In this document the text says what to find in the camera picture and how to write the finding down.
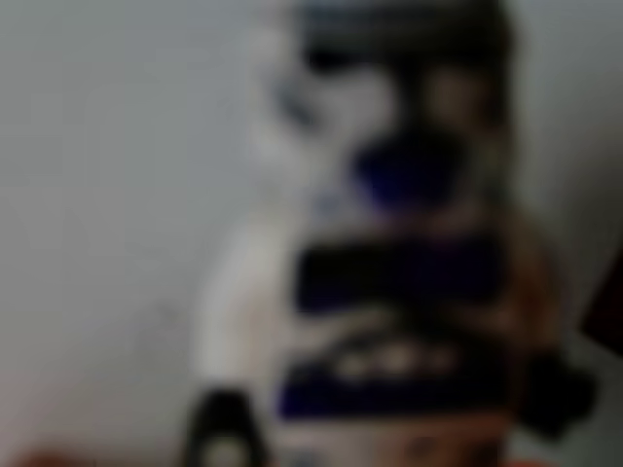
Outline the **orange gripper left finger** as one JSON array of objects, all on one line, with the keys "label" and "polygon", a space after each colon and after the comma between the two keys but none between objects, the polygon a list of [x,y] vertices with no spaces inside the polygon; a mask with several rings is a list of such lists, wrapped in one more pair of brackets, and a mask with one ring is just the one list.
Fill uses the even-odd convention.
[{"label": "orange gripper left finger", "polygon": [[86,459],[71,451],[32,449],[19,454],[12,467],[84,467]]}]

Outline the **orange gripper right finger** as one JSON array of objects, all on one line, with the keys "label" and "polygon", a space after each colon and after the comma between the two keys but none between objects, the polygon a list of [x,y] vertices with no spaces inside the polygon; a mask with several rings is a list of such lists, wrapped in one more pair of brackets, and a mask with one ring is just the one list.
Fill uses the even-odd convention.
[{"label": "orange gripper right finger", "polygon": [[535,454],[518,454],[505,456],[506,466],[545,466],[545,467],[620,467],[621,452],[593,452],[587,455],[571,455],[567,457],[545,457]]}]

